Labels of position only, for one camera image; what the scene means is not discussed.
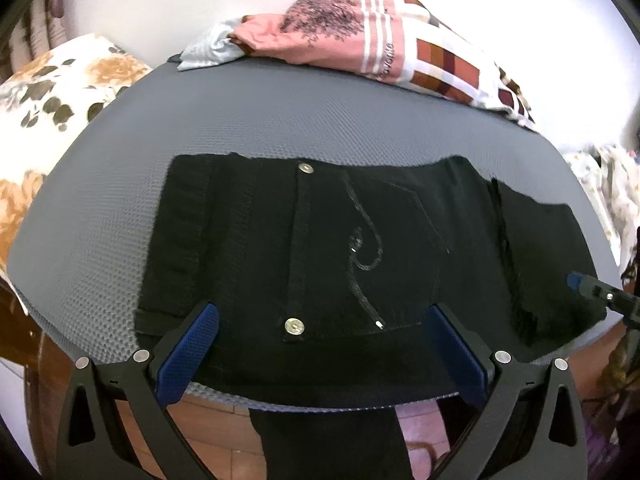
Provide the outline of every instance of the white stripe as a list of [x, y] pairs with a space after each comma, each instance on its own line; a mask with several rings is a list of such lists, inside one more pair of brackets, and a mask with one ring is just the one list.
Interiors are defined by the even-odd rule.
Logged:
[[386, 42], [393, 43], [394, 37], [391, 34], [391, 16], [389, 16], [387, 13], [385, 13], [385, 28], [386, 28]]
[[511, 95], [513, 96], [513, 111], [516, 114], [516, 117], [524, 117], [524, 115], [521, 115], [520, 112], [518, 111], [520, 110], [520, 101], [518, 100], [518, 96], [516, 95], [516, 92], [514, 92], [510, 88], [508, 90], [509, 92], [511, 92]]
[[400, 17], [402, 21], [402, 33], [404, 34], [404, 62], [402, 63], [402, 72], [395, 84], [401, 82], [408, 83], [414, 76], [415, 65], [418, 61], [418, 51], [415, 38], [417, 37], [417, 20], [412, 18]]
[[371, 42], [367, 0], [362, 0], [362, 14], [364, 17], [364, 55], [362, 56], [362, 66], [360, 67], [360, 73], [364, 74], [364, 71], [367, 69], [367, 63], [369, 62], [369, 43]]
[[377, 74], [380, 70], [380, 59], [382, 58], [382, 15], [378, 10], [378, 0], [375, 0], [376, 10], [376, 32], [378, 34], [378, 45], [376, 50], [376, 62], [373, 65], [373, 74]]
[[414, 66], [415, 70], [422, 72], [423, 74], [431, 75], [440, 81], [443, 81], [454, 88], [457, 88], [461, 92], [464, 92], [473, 100], [478, 101], [480, 92], [477, 88], [474, 88], [469, 83], [460, 79], [459, 77], [441, 69], [439, 66], [432, 65], [425, 61], [417, 60]]
[[495, 63], [487, 56], [487, 54], [472, 44], [467, 43], [455, 32], [451, 32], [448, 28], [434, 27], [433, 25], [420, 22], [419, 20], [414, 20], [414, 22], [416, 38], [420, 38], [423, 41], [446, 48], [456, 56], [461, 57], [466, 62], [477, 67], [480, 72], [487, 71], [487, 73], [491, 73], [491, 70], [497, 72]]

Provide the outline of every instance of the white fabric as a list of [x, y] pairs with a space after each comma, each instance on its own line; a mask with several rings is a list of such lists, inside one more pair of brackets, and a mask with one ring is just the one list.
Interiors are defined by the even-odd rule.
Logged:
[[600, 165], [587, 152], [566, 153], [567, 161], [589, 197], [622, 275], [636, 256], [640, 226], [640, 168], [619, 146], [597, 149]]
[[584, 192], [589, 197], [589, 202], [598, 215], [604, 234], [611, 246], [616, 265], [620, 267], [620, 235], [613, 226], [613, 220], [607, 206], [607, 200], [602, 192], [602, 170], [600, 165], [586, 152], [566, 153], [564, 160], [569, 164], [571, 171], [580, 181]]
[[244, 56], [242, 49], [228, 38], [241, 22], [242, 18], [233, 18], [208, 28], [182, 51], [178, 70], [217, 66]]

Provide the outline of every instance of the patterned fabric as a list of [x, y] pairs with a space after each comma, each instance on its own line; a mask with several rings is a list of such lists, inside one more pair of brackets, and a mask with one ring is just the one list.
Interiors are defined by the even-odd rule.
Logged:
[[48, 174], [100, 111], [150, 68], [87, 34], [31, 61], [0, 86], [0, 179]]
[[623, 281], [635, 278], [637, 230], [640, 227], [640, 168], [619, 146], [567, 153], [564, 160], [595, 209]]
[[215, 25], [181, 53], [178, 70], [244, 55], [357, 73], [536, 130], [520, 87], [418, 0], [297, 0], [285, 14]]

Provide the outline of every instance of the floral pillow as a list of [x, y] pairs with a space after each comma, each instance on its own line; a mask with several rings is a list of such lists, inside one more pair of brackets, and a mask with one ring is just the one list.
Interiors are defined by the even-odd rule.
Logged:
[[27, 64], [0, 86], [0, 180], [48, 174], [89, 121], [150, 70], [95, 34]]

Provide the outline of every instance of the blue clamp handle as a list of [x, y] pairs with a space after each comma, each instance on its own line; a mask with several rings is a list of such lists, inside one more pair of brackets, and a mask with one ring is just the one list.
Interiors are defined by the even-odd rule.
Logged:
[[156, 345], [149, 374], [156, 382], [159, 406], [165, 408], [182, 398], [218, 335], [219, 326], [218, 309], [214, 304], [204, 302]]
[[495, 375], [489, 347], [443, 303], [427, 309], [425, 326], [460, 397], [476, 408], [484, 406]]

